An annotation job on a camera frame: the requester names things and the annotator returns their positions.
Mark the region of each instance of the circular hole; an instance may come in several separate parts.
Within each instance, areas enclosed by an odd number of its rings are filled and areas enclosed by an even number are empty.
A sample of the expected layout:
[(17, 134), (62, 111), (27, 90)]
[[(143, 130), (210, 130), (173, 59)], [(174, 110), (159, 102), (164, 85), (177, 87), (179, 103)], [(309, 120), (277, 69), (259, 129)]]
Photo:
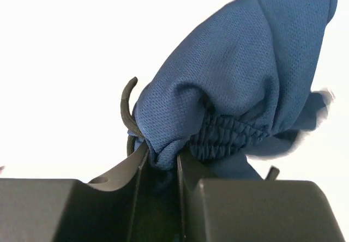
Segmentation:
[(109, 179), (105, 178), (105, 177), (96, 177), (94, 179), (92, 179), (89, 184), (102, 184), (102, 183), (106, 183), (108, 182)]

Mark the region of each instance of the black plastic mount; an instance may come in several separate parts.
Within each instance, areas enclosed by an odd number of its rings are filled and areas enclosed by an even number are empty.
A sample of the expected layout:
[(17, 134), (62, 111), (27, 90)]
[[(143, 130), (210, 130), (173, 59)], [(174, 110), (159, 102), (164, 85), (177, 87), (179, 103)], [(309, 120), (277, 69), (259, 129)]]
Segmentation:
[(0, 241), (345, 241), (315, 183), (273, 181), (275, 169), (270, 181), (220, 179), (187, 149), (177, 173), (166, 199), (150, 192), (154, 172), (143, 143), (88, 184), (0, 179)]

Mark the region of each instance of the blue cloth cover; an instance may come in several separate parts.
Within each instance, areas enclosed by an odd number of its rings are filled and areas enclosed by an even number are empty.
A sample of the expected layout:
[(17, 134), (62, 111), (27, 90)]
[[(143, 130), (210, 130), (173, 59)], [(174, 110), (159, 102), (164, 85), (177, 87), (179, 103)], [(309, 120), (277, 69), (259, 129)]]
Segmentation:
[(310, 88), (336, 5), (235, 0), (197, 26), (134, 108), (152, 167), (170, 172), (187, 144), (220, 177), (260, 179), (247, 150), (287, 151), (299, 130), (315, 129), (326, 108), (326, 95)]

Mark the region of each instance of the black drawstring cord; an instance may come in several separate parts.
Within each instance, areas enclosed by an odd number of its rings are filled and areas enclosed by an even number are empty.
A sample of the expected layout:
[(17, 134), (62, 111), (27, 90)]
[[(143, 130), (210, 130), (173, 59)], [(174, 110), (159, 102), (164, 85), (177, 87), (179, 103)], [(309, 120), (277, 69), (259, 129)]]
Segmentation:
[[(131, 96), (131, 92), (134, 89), (134, 87), (137, 85), (138, 79), (137, 77), (132, 78), (129, 83), (125, 86), (124, 90), (122, 91), (121, 95), (121, 103), (120, 103), (120, 110), (121, 110), (121, 118), (128, 130), (130, 130), (133, 134), (135, 134), (139, 138), (144, 138), (141, 130), (137, 126), (136, 120), (130, 113), (130, 104), (129, 99)], [(134, 146), (136, 142), (135, 136), (129, 136), (127, 139), (127, 156), (131, 155), (134, 152)]]

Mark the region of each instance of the white background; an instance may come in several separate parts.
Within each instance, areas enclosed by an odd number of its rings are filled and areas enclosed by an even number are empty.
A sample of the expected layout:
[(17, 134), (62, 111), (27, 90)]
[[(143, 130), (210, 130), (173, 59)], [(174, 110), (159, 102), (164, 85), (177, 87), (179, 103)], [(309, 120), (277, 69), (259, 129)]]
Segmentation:
[[(141, 89), (188, 33), (231, 0), (0, 0), (2, 177), (84, 182), (126, 156), (119, 101)], [(349, 240), (349, 2), (339, 0), (312, 89), (335, 95), (328, 119), (263, 175), (315, 181)]]

